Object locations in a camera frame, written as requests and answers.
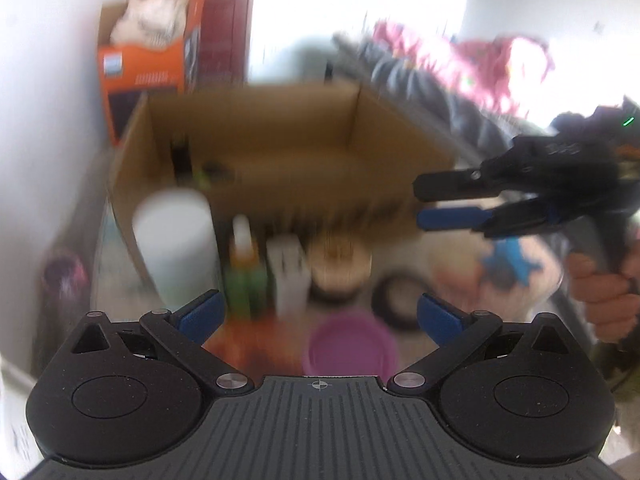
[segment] white bottle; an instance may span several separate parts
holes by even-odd
[[[280,235],[267,241],[267,260],[274,279],[274,304],[278,317],[306,309],[311,272],[296,235]]]
[[[220,258],[209,202],[193,189],[154,193],[138,206],[133,232],[166,307],[176,310],[220,288]]]

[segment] pink bowl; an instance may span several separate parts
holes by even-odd
[[[378,376],[386,383],[398,369],[398,347],[373,315],[350,310],[329,316],[312,333],[302,367],[308,376]]]

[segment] green bottle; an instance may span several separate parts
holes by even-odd
[[[264,313],[268,306],[267,267],[258,254],[249,220],[234,218],[234,236],[229,247],[230,265],[225,269],[225,295],[229,314],[245,319]]]

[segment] white wall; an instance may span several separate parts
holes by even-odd
[[[634,88],[640,75],[635,69],[640,0],[467,1],[461,38],[520,33],[551,44],[558,66],[558,89],[551,99],[561,99],[562,106],[591,113],[597,103],[613,104],[622,92],[640,94]],[[547,115],[561,105],[551,108]]]
[[[322,78],[334,32],[392,18],[425,34],[456,33],[466,0],[254,0],[251,82]]]
[[[41,260],[106,142],[95,40],[105,0],[0,0],[0,353],[30,362]]]

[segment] black rubber ring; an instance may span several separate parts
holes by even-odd
[[[427,294],[435,295],[433,287],[427,281],[409,271],[394,272],[378,282],[371,295],[371,310],[373,314],[387,326],[398,332],[419,332],[417,315],[402,316],[393,310],[389,301],[388,291],[396,281],[414,282],[420,285]]]
[[[322,290],[322,288],[318,287],[315,282],[311,282],[309,297],[312,300],[321,303],[322,306],[338,308],[355,300],[361,290],[362,287],[359,286],[350,292],[329,292],[327,290]]]

